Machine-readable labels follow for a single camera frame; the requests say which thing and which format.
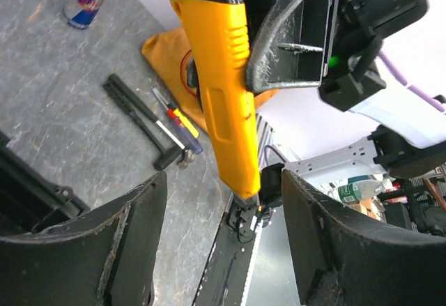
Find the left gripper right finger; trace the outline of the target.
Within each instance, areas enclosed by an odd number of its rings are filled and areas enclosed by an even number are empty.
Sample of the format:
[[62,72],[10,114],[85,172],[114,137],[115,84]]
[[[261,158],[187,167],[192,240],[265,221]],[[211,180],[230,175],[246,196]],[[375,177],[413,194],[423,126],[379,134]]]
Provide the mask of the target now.
[[445,238],[379,222],[282,172],[303,305],[444,305]]

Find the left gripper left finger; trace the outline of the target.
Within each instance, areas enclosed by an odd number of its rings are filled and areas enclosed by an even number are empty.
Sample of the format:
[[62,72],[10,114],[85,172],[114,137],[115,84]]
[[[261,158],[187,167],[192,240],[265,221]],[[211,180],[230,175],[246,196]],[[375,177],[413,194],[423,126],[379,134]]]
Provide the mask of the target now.
[[2,305],[152,305],[167,206],[161,171],[37,234],[1,237]]

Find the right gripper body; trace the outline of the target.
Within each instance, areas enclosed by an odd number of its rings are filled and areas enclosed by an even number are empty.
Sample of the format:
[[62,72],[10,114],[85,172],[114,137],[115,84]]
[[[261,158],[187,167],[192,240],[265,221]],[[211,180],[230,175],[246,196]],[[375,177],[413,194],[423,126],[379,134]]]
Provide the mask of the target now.
[[[256,32],[276,0],[245,0],[251,50]],[[423,17],[428,0],[324,0],[321,99],[347,111],[383,90],[374,71],[383,41]]]

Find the blue yellow screwdriver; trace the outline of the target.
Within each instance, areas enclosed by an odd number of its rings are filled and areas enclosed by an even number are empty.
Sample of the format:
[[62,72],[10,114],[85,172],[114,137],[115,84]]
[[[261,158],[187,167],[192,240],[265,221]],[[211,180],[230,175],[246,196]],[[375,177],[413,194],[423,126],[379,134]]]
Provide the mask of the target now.
[[180,141],[194,154],[198,155],[202,153],[203,148],[201,144],[181,120],[179,116],[179,109],[175,108],[172,103],[168,103],[166,98],[160,93],[157,88],[152,88],[152,92],[157,100],[160,102],[160,104],[166,109],[166,114],[169,117],[169,120],[174,127]]

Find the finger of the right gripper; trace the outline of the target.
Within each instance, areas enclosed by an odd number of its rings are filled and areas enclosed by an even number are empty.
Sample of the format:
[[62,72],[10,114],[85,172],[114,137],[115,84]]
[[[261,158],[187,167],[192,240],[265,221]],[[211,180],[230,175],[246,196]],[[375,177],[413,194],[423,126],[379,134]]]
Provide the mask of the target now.
[[324,0],[276,0],[256,32],[245,71],[248,91],[321,84]]

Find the black t-handle wrench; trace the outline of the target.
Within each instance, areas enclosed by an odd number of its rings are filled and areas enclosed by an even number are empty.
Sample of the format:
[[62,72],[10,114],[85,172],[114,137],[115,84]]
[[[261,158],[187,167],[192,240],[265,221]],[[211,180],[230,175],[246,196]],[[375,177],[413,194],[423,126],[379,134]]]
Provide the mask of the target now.
[[117,74],[111,74],[110,76],[108,76],[106,82],[102,85],[102,87],[109,95],[109,97],[120,108],[120,110],[126,116],[131,118],[132,122],[137,127],[139,127],[141,131],[151,140],[151,142],[160,152],[160,156],[158,157],[160,158],[162,153],[169,148],[165,148],[162,145],[160,140],[155,137],[153,131],[144,123],[144,121],[139,116],[139,113],[141,112],[137,109],[137,105],[143,103],[142,99],[139,98],[133,91],[131,91],[130,88],[121,80],[121,78]]

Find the steel claw hammer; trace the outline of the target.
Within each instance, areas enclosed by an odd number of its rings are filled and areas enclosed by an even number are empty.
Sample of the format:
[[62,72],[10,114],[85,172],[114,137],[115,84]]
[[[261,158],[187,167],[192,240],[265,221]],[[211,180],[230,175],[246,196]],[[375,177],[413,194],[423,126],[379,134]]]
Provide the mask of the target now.
[[162,171],[174,162],[176,158],[180,158],[177,162],[178,167],[180,169],[186,169],[194,160],[193,152],[187,148],[144,103],[137,105],[137,109],[175,143],[175,146],[162,153],[161,157],[156,160],[154,167],[158,171]]

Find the black plastic toolbox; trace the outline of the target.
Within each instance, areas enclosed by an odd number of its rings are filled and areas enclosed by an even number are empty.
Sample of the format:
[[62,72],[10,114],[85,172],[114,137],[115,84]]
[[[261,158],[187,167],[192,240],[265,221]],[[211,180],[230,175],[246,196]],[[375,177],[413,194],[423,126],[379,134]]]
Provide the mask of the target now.
[[36,234],[90,210],[72,188],[43,178],[1,134],[1,235]]

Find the yellow handled screwdriver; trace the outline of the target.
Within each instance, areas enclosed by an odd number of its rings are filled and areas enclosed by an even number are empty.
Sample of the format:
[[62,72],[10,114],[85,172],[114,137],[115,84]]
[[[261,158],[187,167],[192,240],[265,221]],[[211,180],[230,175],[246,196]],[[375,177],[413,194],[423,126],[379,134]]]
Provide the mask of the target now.
[[191,132],[192,136],[197,139],[199,137],[199,132],[192,125],[188,117],[186,117],[179,108],[175,108],[174,114],[181,120],[182,124]]

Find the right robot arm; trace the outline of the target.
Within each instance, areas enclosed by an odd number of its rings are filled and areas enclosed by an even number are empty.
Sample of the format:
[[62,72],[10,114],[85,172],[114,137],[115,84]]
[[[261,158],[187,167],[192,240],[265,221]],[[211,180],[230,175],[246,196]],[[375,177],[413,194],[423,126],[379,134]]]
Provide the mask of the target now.
[[366,174],[423,176],[445,162],[445,99],[373,69],[383,41],[422,18],[428,0],[245,0],[251,56],[247,88],[315,88],[342,112],[378,127],[355,143],[283,168],[325,183]]

